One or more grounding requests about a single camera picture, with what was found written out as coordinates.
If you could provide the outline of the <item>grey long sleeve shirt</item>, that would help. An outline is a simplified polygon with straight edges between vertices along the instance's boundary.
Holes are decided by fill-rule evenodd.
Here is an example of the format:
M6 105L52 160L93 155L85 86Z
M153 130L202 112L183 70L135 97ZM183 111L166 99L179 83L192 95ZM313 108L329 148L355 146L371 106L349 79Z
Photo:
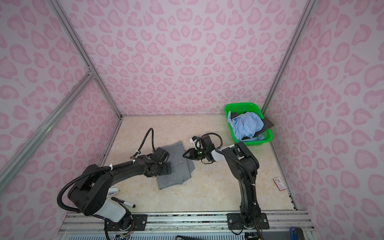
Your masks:
M170 154L167 162L171 163L171 174L157 176L159 190L175 185L182 185L192 177L191 172L195 170L193 161L183 158L183 154L186 150L182 141L162 147L162 149Z

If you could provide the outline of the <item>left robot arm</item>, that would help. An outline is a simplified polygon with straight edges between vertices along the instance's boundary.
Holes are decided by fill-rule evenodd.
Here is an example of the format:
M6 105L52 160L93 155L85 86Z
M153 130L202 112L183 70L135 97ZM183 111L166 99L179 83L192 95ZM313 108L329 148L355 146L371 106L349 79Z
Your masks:
M154 153L133 157L122 164L99 167L90 165L79 177L67 183L58 193L60 208L93 216L114 223L122 231L134 228L130 210L122 204L109 199L108 191L115 184L135 176L147 178L169 175L171 164L169 153L157 148Z

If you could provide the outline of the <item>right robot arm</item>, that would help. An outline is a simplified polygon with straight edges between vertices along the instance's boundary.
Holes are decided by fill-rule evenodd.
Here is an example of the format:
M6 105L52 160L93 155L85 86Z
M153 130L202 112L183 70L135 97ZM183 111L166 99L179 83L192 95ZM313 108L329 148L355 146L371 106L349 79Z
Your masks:
M262 224L267 224L257 200L256 179L260 164L243 142L224 147L223 139L216 133L207 133L190 139L194 145L183 157L194 161L207 160L207 164L226 161L232 175L238 180L241 193L239 214L227 214L228 228L232 232L245 229L262 232Z

